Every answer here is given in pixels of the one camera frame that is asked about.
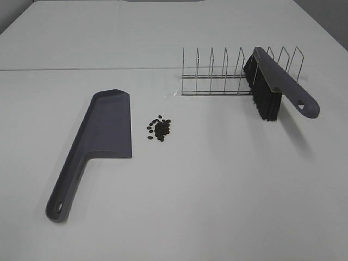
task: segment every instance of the gray wall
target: gray wall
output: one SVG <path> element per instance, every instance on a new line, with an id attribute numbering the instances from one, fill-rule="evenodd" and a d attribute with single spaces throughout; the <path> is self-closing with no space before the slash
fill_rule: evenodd
<path id="1" fill-rule="evenodd" d="M 348 0 L 294 0 L 348 50 Z"/>
<path id="2" fill-rule="evenodd" d="M 0 0 L 0 34 L 32 3 L 33 0 Z"/>

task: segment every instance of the table surface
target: table surface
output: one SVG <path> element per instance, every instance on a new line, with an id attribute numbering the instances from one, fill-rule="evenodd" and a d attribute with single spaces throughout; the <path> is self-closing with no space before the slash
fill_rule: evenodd
<path id="1" fill-rule="evenodd" d="M 218 64 L 255 45 L 301 47 L 317 119 L 286 98 L 269 123 L 250 96 L 173 95 L 183 46 L 189 66 L 197 46 Z M 0 36 L 0 68 L 1 259 L 346 260 L 348 52 L 294 2 L 35 2 Z M 52 223 L 48 198 L 108 89 L 130 94 L 133 158 L 89 161 Z M 163 143 L 146 139 L 158 114 Z"/>

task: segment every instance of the gray handle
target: gray handle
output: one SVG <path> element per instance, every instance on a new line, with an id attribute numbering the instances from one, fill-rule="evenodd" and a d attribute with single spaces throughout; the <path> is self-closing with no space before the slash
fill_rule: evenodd
<path id="1" fill-rule="evenodd" d="M 254 58 L 273 92 L 282 92 L 305 117 L 319 116 L 320 108 L 316 100 L 284 71 L 261 47 L 254 49 Z"/>

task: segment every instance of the wire rack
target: wire rack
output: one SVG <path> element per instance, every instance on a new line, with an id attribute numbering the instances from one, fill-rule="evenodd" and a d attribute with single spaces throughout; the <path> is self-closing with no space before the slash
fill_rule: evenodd
<path id="1" fill-rule="evenodd" d="M 293 65 L 294 56 L 298 52 L 301 55 L 301 65 L 297 73 L 296 81 L 299 80 L 303 61 L 305 56 L 302 51 L 296 46 L 290 59 L 290 54 L 287 49 L 283 46 L 281 48 L 277 63 L 281 59 L 285 59 L 286 63 L 282 66 L 285 72 L 289 73 L 291 66 Z M 271 47 L 267 48 L 267 53 L 273 60 L 275 55 Z M 227 52 L 227 48 L 223 52 L 223 63 L 222 66 L 214 66 L 214 50 L 210 49 L 209 66 L 200 65 L 200 50 L 197 48 L 196 52 L 196 63 L 191 71 L 191 74 L 185 73 L 188 68 L 185 68 L 185 48 L 183 48 L 183 66 L 182 66 L 182 88 L 181 94 L 184 96 L 202 96 L 202 95 L 250 95 L 251 91 L 247 85 L 245 74 L 243 71 L 245 61 L 244 50 L 242 47 L 239 48 L 237 62 L 235 67 L 232 69 L 229 67 L 230 57 Z"/>

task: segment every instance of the hand brush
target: hand brush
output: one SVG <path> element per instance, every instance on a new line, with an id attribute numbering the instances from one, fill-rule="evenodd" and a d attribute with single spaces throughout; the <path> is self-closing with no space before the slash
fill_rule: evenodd
<path id="1" fill-rule="evenodd" d="M 244 72 L 263 120 L 277 120 L 282 94 L 305 117 L 318 117 L 320 109 L 316 100 L 261 47 L 255 47 L 244 66 Z"/>

